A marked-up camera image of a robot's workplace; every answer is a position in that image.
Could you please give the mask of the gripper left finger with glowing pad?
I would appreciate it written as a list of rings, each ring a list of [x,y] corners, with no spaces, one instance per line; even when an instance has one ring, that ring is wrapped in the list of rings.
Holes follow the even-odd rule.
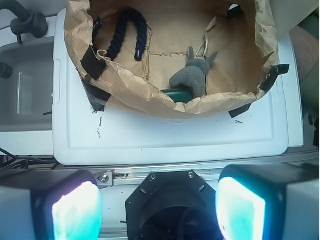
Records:
[[[88,170],[0,173],[2,240],[96,240],[103,198]]]

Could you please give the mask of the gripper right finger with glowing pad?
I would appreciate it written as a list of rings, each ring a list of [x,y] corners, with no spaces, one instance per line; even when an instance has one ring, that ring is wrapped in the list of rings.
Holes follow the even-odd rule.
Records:
[[[320,167],[228,165],[219,177],[215,208],[226,240],[318,240]]]

